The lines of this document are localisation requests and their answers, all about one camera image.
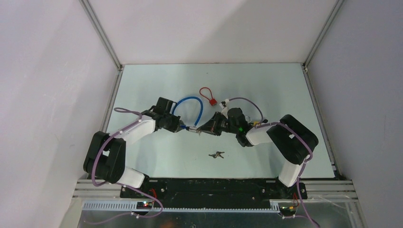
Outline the blue cable lock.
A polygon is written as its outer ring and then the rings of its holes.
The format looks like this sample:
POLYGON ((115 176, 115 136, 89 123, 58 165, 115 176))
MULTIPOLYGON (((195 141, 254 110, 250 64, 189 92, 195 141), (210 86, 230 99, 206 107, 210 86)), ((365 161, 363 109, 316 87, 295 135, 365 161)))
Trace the blue cable lock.
POLYGON ((173 115, 180 116, 181 121, 189 128, 196 127, 203 113, 203 102, 197 96, 188 96, 175 103, 173 115))

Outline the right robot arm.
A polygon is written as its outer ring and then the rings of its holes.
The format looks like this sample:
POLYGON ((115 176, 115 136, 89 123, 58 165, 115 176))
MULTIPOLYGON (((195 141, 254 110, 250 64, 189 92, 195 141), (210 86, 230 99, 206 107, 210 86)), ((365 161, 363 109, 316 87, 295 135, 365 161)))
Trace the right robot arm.
POLYGON ((232 133, 242 147, 274 143, 285 158, 278 176, 280 183, 276 186, 277 194, 284 199, 295 193, 294 184, 319 144, 316 135, 290 114, 283 116, 279 122, 253 125, 246 120, 240 108, 231 108, 225 114, 216 112, 196 132, 214 136, 232 133))

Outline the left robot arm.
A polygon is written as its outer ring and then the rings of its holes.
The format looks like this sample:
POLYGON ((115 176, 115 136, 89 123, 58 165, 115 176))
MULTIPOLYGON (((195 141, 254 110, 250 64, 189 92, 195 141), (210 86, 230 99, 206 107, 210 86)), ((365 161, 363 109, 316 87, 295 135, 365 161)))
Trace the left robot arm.
POLYGON ((115 133, 96 132, 91 140, 83 169, 90 174, 94 186, 120 184, 132 187, 139 198, 148 196, 147 175, 126 165, 126 149, 160 129, 176 133, 182 129, 180 116, 172 114, 174 101, 160 97, 150 109, 133 111, 137 118, 115 133))

